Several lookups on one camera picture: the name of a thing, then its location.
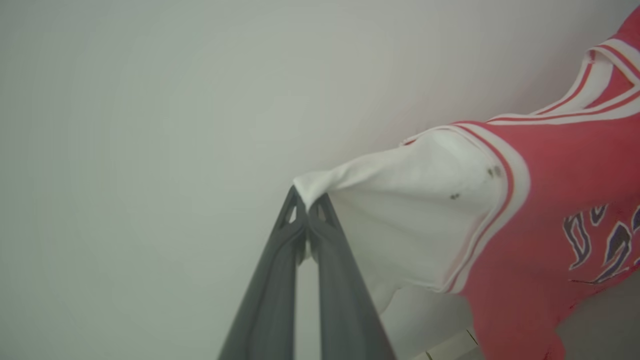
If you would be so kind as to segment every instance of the red stripe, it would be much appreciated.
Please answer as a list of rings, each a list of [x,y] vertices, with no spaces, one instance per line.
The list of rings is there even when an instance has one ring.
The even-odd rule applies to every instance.
[[[595,56],[593,53],[593,50],[591,50],[589,52],[589,58],[591,59],[591,61],[595,60]],[[555,109],[558,109],[560,106],[570,102],[571,100],[573,100],[576,96],[578,96],[578,94],[582,91],[582,89],[584,88],[584,84],[587,83],[587,80],[589,79],[589,75],[591,74],[591,69],[593,68],[593,64],[591,62],[589,62],[589,65],[587,65],[587,69],[584,71],[583,75],[582,75],[582,79],[580,80],[580,84],[578,85],[578,87],[575,89],[575,91],[573,92],[573,94],[571,94],[571,96],[567,97],[563,102],[560,102],[559,104],[556,104],[555,106],[551,107],[551,109],[545,110],[545,111],[541,111],[539,113],[537,113],[536,115],[543,115],[546,114],[550,111],[554,111]]]
[[[513,197],[513,172],[511,171],[511,167],[509,166],[509,163],[507,162],[507,159],[505,159],[504,156],[498,151],[498,149],[496,149],[490,142],[488,142],[484,138],[480,137],[475,132],[473,132],[473,131],[465,128],[465,127],[457,125],[457,124],[464,124],[464,123],[465,122],[457,122],[457,123],[455,123],[453,125],[459,127],[460,129],[465,130],[466,132],[468,132],[471,135],[473,135],[476,138],[478,138],[478,140],[482,141],[487,147],[489,147],[489,149],[491,149],[491,151],[493,151],[493,153],[498,157],[498,159],[500,159],[500,162],[502,163],[502,167],[504,167],[504,169],[506,170],[506,173],[507,173],[507,198],[505,199],[504,203],[500,207],[500,210],[498,210],[498,213],[495,215],[495,217],[489,222],[489,224],[486,227],[484,227],[484,229],[482,230],[480,235],[477,237],[477,241],[476,241],[475,244],[473,244],[473,248],[471,250],[471,256],[464,262],[464,264],[462,265],[462,268],[460,269],[460,272],[462,271],[462,269],[464,269],[465,266],[467,266],[468,262],[473,258],[474,253],[476,252],[477,244],[480,242],[480,239],[484,236],[486,231],[493,225],[493,223],[501,216],[501,214],[507,208],[507,205],[509,204],[509,202],[511,202],[511,198]],[[455,275],[455,277],[453,278],[453,281],[447,287],[445,292],[448,293],[453,289],[454,285],[456,284],[456,281],[458,280],[458,276],[460,275],[460,272],[458,272]]]
[[[598,45],[596,47],[601,47],[602,49],[610,51],[613,55],[615,55],[618,59],[620,59],[620,61],[622,61],[622,63],[625,64],[638,79],[640,79],[640,71],[638,71],[636,66],[631,61],[629,61],[629,59],[627,59],[624,55],[622,55],[621,52],[619,52],[618,50],[616,50],[615,48],[609,45]]]
[[[614,110],[616,108],[619,108],[620,106],[624,106],[630,102],[632,102],[633,100],[636,100],[638,97],[640,96],[640,90],[636,90],[636,93],[631,95],[630,97],[627,97],[626,99],[617,102],[616,104],[613,105],[609,105],[606,108],[600,109],[600,110],[596,110],[596,111],[591,111],[591,112],[587,112],[587,113],[572,113],[572,114],[564,114],[564,115],[553,115],[553,116],[548,116],[548,117],[540,117],[540,118],[508,118],[508,117],[502,117],[502,118],[496,118],[496,119],[492,119],[489,120],[487,123],[491,123],[497,120],[508,120],[508,121],[542,121],[542,120],[552,120],[552,119],[560,119],[560,118],[568,118],[568,117],[578,117],[578,116],[588,116],[588,115],[598,115],[601,113],[606,113],[607,111],[611,111]]]

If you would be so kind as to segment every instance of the white fabric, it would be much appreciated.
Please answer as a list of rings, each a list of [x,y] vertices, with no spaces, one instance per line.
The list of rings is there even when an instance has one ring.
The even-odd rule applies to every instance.
[[[462,135],[432,129],[411,145],[305,174],[294,185],[307,208],[330,194],[381,311],[402,286],[442,290],[497,201],[494,166]]]

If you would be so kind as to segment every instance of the garment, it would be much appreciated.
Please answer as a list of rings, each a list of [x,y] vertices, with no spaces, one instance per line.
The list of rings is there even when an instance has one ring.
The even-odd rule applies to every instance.
[[[640,266],[639,49],[640,8],[554,104],[294,184],[308,206],[332,196],[374,300],[404,284],[460,294],[487,360],[564,359],[558,323]]]
[[[457,130],[499,162],[499,204],[446,291],[468,298],[489,360],[564,359],[581,300],[640,265],[640,8],[589,50],[560,101]]]

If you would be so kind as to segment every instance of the red jersey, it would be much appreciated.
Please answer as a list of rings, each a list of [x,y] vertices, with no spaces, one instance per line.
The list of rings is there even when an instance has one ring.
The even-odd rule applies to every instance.
[[[558,323],[640,265],[639,49],[640,8],[560,101],[447,126],[505,184],[445,289],[468,298],[488,360],[564,359]]]

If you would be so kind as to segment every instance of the white wall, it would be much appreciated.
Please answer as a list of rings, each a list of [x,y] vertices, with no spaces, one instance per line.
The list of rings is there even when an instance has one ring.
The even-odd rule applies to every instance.
[[[215,358],[295,175],[553,101],[636,4],[0,1],[0,358]]]

